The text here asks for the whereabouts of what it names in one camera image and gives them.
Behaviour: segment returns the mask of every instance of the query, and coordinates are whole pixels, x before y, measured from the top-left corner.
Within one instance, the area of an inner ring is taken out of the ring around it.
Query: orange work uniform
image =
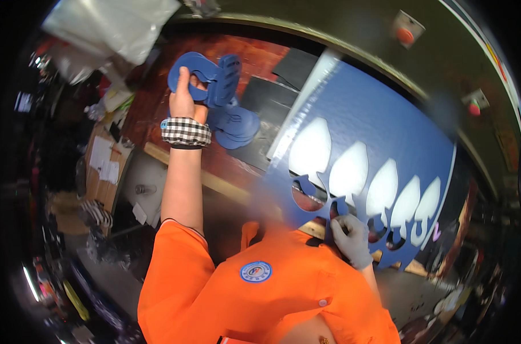
[[[309,238],[265,235],[215,269],[199,233],[165,220],[138,303],[146,341],[278,343],[319,314],[338,343],[399,343],[365,278],[324,244],[306,245]]]

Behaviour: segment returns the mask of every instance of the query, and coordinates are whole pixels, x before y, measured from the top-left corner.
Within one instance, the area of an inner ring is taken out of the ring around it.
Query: checkered wristband
[[[161,122],[161,139],[173,148],[201,148],[211,143],[211,129],[189,117],[168,117]]]

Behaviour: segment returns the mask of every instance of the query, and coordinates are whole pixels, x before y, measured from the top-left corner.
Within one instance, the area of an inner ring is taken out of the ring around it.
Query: white foam cutout
[[[432,183],[426,188],[422,194],[419,206],[415,211],[415,223],[411,229],[411,244],[419,246],[422,244],[428,232],[428,220],[436,213],[436,207],[440,200],[440,177],[434,178]],[[421,235],[417,236],[417,221],[421,221]]]
[[[407,238],[406,222],[413,219],[420,198],[420,180],[417,175],[414,175],[406,187],[403,188],[398,199],[396,199],[396,204],[394,205],[390,219],[390,227],[400,227],[400,236],[404,239]]]
[[[289,169],[298,175],[308,175],[312,183],[323,186],[316,172],[325,172],[330,155],[327,121],[318,117],[297,135],[289,154]]]
[[[367,191],[367,200],[365,203],[365,211],[367,216],[371,217],[381,214],[382,224],[387,227],[388,220],[385,214],[385,208],[390,209],[398,192],[398,170],[396,169],[396,161],[388,159],[384,165],[377,171],[369,190]]]
[[[369,163],[367,146],[356,142],[333,164],[329,175],[329,190],[337,197],[346,196],[346,203],[355,206],[352,195],[359,195],[365,186]]]

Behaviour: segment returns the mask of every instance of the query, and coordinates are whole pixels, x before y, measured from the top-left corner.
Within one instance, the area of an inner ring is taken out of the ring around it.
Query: red button
[[[396,38],[398,38],[402,44],[406,45],[410,45],[415,40],[411,31],[406,28],[399,28],[396,30]]]
[[[470,112],[473,116],[479,116],[480,115],[480,107],[476,104],[470,104],[468,106],[468,112]]]

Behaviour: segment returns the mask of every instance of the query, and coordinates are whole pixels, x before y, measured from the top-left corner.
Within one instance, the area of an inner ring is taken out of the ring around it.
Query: embroidered logo patch
[[[272,267],[264,261],[254,261],[243,266],[240,275],[246,282],[260,283],[270,278]]]

